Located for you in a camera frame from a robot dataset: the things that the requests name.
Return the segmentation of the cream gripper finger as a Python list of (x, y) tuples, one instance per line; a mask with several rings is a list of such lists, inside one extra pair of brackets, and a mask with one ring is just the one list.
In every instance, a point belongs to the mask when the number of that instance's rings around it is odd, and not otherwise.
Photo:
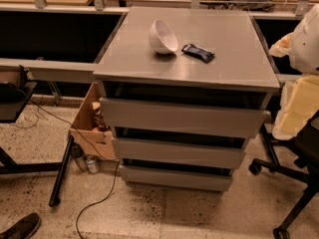
[(319, 77), (308, 75), (295, 82), (286, 82), (282, 88), (280, 110), (272, 135), (288, 140), (296, 136), (319, 111)]

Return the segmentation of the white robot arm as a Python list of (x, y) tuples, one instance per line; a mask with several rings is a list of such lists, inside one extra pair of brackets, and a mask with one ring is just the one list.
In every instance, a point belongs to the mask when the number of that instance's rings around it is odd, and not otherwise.
[(272, 135), (288, 140), (298, 134), (319, 110), (319, 5), (304, 16), (292, 33), (271, 46), (273, 57), (289, 57), (290, 66), (302, 76), (286, 81)]

